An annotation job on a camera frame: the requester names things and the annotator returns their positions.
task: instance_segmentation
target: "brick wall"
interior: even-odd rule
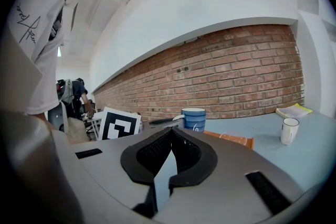
[[[303,75],[290,28],[256,25],[167,49],[94,96],[98,108],[140,112],[144,120],[174,117],[185,107],[205,108],[208,119],[240,118],[303,104]]]

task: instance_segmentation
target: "white t-shirt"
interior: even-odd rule
[[[25,111],[27,114],[40,114],[59,104],[56,63],[58,47],[63,39],[62,28],[52,41],[49,41],[49,36],[64,2],[65,0],[16,0],[8,15],[7,29],[42,73]]]

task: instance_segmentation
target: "light blue table surface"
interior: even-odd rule
[[[206,120],[205,130],[254,137],[254,150],[284,170],[303,189],[322,183],[336,163],[336,120],[313,112],[301,119],[294,141],[280,142],[283,118],[276,113],[261,116]]]

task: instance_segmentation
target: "white mug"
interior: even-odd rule
[[[280,140],[282,144],[289,145],[293,142],[299,129],[299,121],[293,118],[284,119]]]

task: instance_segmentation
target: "person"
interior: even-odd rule
[[[85,111],[88,113],[88,117],[91,118],[94,115],[94,110],[92,108],[92,105],[87,97],[88,91],[85,89],[85,83],[81,78],[78,78],[71,82],[72,84],[72,102],[66,103],[63,102],[66,105],[67,115],[68,118],[75,118],[75,119],[82,119],[82,115],[80,112],[80,108],[82,106],[82,102],[80,101],[80,98],[82,98]]]
[[[65,0],[16,0],[6,22],[6,31],[37,67],[41,78],[24,111],[48,125],[44,112],[58,103],[55,89],[58,47],[62,43],[62,8]]]

